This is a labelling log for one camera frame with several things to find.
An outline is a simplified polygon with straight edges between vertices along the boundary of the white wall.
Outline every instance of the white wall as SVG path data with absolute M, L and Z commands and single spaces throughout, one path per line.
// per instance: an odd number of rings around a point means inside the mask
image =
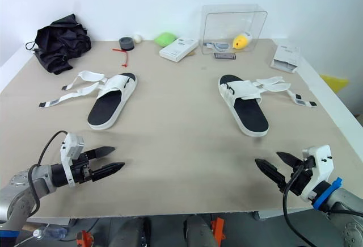
M 339 93 L 363 113 L 363 0 L 1 0 L 0 64 L 51 21 L 75 13 L 93 40 L 138 32 L 199 35 L 202 5 L 258 3 L 268 11 L 262 37 L 288 37 L 319 73 L 348 77 Z

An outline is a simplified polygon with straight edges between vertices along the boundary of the white product box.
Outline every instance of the white product box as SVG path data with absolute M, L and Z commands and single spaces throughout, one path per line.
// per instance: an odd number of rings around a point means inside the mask
M 198 40 L 178 38 L 159 51 L 159 55 L 168 60 L 178 62 L 198 46 Z
M 291 44 L 279 44 L 271 67 L 289 73 L 295 73 L 299 67 L 300 48 Z

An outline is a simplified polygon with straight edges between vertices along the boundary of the yellow duck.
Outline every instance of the yellow duck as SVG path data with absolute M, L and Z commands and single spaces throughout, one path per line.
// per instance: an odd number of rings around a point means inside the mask
M 236 38 L 233 39 L 233 48 L 242 49 L 248 46 L 248 44 L 252 40 L 252 35 L 249 32 L 244 32 L 239 34 Z

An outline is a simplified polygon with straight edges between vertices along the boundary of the black insole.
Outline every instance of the black insole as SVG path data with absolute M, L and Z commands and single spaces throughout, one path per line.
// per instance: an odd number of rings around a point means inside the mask
M 132 73 L 123 73 L 121 75 L 136 79 Z M 88 115 L 88 123 L 91 125 L 102 125 L 109 121 L 113 113 L 116 111 L 122 99 L 120 90 L 108 92 L 96 100 L 90 114 Z
M 242 81 L 234 75 L 225 75 L 220 84 Z M 234 110 L 238 114 L 242 124 L 252 132 L 264 132 L 268 129 L 268 122 L 256 99 L 243 100 L 237 98 L 234 102 Z

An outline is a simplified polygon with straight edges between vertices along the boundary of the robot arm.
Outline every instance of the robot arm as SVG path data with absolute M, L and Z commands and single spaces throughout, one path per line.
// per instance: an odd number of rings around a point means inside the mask
M 291 185 L 290 190 L 313 207 L 327 214 L 332 224 L 338 228 L 344 246 L 363 246 L 363 200 L 340 188 L 341 178 L 333 184 L 327 182 L 334 169 L 330 147 L 315 146 L 303 150 L 303 161 L 285 152 L 277 152 L 284 163 L 293 168 L 293 174 L 303 165 L 302 173 Z M 281 192 L 285 191 L 285 177 L 266 160 L 255 160 L 258 168 L 277 183 Z
M 40 199 L 57 190 L 58 187 L 75 183 L 93 182 L 119 171 L 125 163 L 112 163 L 98 170 L 91 170 L 89 161 L 101 158 L 115 150 L 114 147 L 103 146 L 98 149 L 81 153 L 83 139 L 68 133 L 61 147 L 62 164 L 37 166 L 33 169 L 31 182 L 37 197 L 34 197 L 29 185 L 28 170 L 21 171 L 10 179 L 7 186 L 0 190 L 0 239 L 1 246 L 15 243 L 19 231 L 31 215 Z

